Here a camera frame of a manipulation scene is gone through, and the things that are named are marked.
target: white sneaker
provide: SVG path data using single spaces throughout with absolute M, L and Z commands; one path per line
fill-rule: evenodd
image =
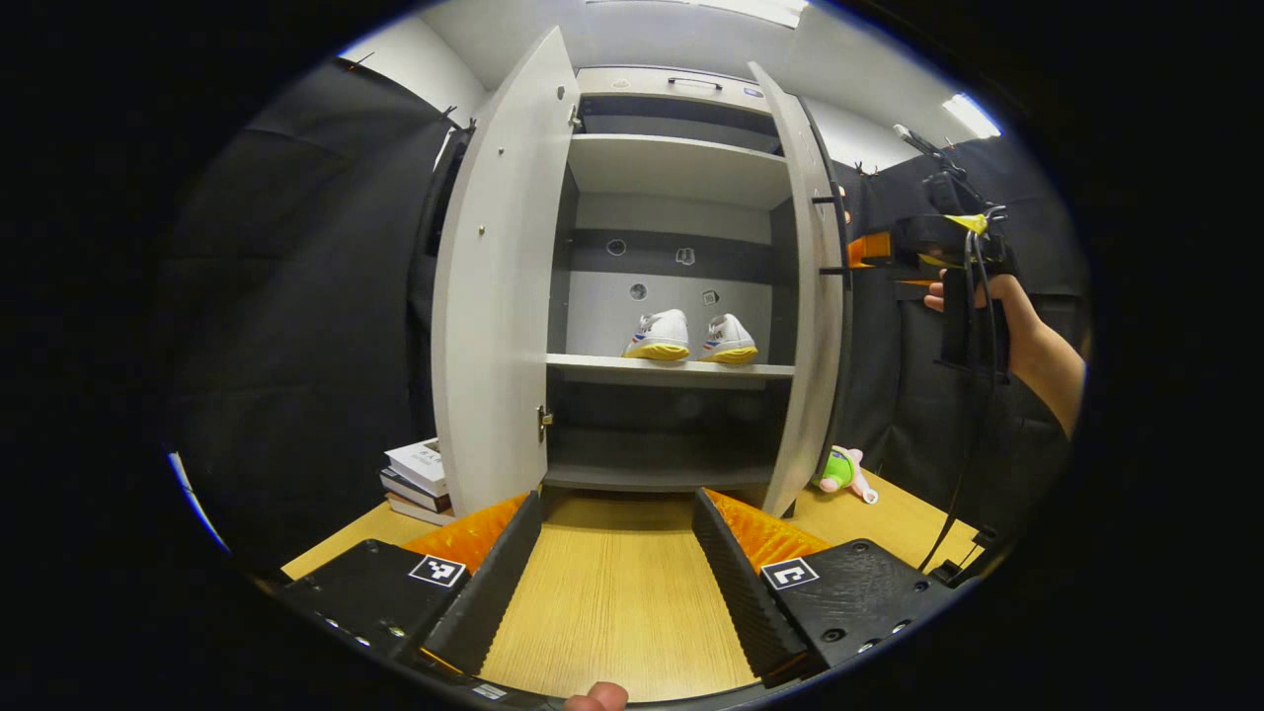
M 746 363 L 760 352 L 755 348 L 755 339 L 733 314 L 712 319 L 703 349 L 705 353 L 699 361 L 709 363 Z
M 689 356 L 689 325 L 685 312 L 671 309 L 641 316 L 641 328 L 623 349 L 624 358 L 679 361 Z

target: cabinet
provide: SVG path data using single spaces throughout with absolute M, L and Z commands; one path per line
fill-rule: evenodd
M 766 486 L 819 466 L 843 286 L 824 158 L 794 97 L 646 67 L 573 68 L 546 33 L 483 111 L 444 223 L 435 415 L 466 514 L 541 482 Z M 696 354 L 732 312 L 753 363 L 618 356 L 641 314 L 685 311 Z

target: plush toy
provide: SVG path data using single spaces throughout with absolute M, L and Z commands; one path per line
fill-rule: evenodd
M 865 504 L 877 504 L 877 492 L 870 488 L 868 482 L 865 481 L 865 473 L 861 472 L 861 457 L 865 453 L 860 449 L 843 449 L 836 444 L 829 450 L 829 458 L 825 459 L 825 471 L 811 479 L 811 483 L 820 487 L 820 491 L 830 493 L 849 486 Z

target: cable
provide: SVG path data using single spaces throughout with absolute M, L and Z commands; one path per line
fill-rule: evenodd
M 975 425 L 975 436 L 967 445 L 966 454 L 962 458 L 961 471 L 957 473 L 957 483 L 953 485 L 952 498 L 948 500 L 948 514 L 944 517 L 944 525 L 939 530 L 939 535 L 935 538 L 934 545 L 930 547 L 930 553 L 927 553 L 921 564 L 918 566 L 918 572 L 925 572 L 927 566 L 935 557 L 935 552 L 939 550 L 939 545 L 943 544 L 944 539 L 948 538 L 948 531 L 952 530 L 953 524 L 957 522 L 957 501 L 961 497 L 961 485 L 966 479 L 966 471 L 969 469 L 971 462 L 975 459 L 975 453 L 978 450 L 978 443 L 983 435 L 983 424 L 988 414 L 988 406 L 992 402 L 992 397 L 996 395 L 996 373 L 994 369 L 997 363 L 997 347 L 996 347 L 996 309 L 992 306 L 992 288 L 987 283 L 987 268 L 983 266 L 983 250 L 978 247 L 978 235 L 973 230 L 966 233 L 966 299 L 968 300 L 967 316 L 966 316 L 966 333 L 973 331 L 975 325 L 975 276 L 971 262 L 973 256 L 978 254 L 978 272 L 980 278 L 983 280 L 983 299 L 987 307 L 988 324 L 992 326 L 992 363 L 987 368 L 987 397 L 982 402 L 982 412 L 980 414 L 978 421 Z M 978 374 L 978 353 L 967 345 L 967 361 L 969 366 L 971 386 L 973 388 L 975 377 Z
M 969 553 L 967 553 L 966 557 L 961 559 L 961 563 L 957 563 L 957 567 L 964 571 L 966 569 L 966 562 L 969 560 L 969 557 L 973 555 L 976 550 L 978 550 L 978 544 L 977 543 L 975 544 L 973 548 L 969 549 Z

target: book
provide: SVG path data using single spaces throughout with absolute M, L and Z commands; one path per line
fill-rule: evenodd
M 387 458 L 397 474 L 432 496 L 447 493 L 444 464 L 439 455 L 439 438 L 392 449 L 387 452 Z
M 402 496 L 403 498 L 407 498 L 408 501 L 412 501 L 418 506 L 425 506 L 431 511 L 442 511 L 445 509 L 451 509 L 453 506 L 453 500 L 446 493 L 442 496 L 435 496 L 428 491 L 421 488 L 420 486 L 412 483 L 411 481 L 403 478 L 403 476 L 401 476 L 399 472 L 396 472 L 394 469 L 391 468 L 382 469 L 382 474 L 379 476 L 379 478 L 382 479 L 382 487 L 386 488 L 387 491 L 393 491 L 399 496 Z
M 453 515 L 451 509 L 447 509 L 446 511 L 442 512 L 435 512 L 431 511 L 430 509 L 422 509 L 421 506 L 417 506 L 412 501 L 408 501 L 407 498 L 399 496 L 393 491 L 387 492 L 387 501 L 391 502 L 391 509 L 394 512 L 403 514 L 404 516 L 411 516 L 421 521 L 426 521 L 427 524 L 435 524 L 436 526 L 446 526 L 447 524 L 456 520 L 456 516 Z

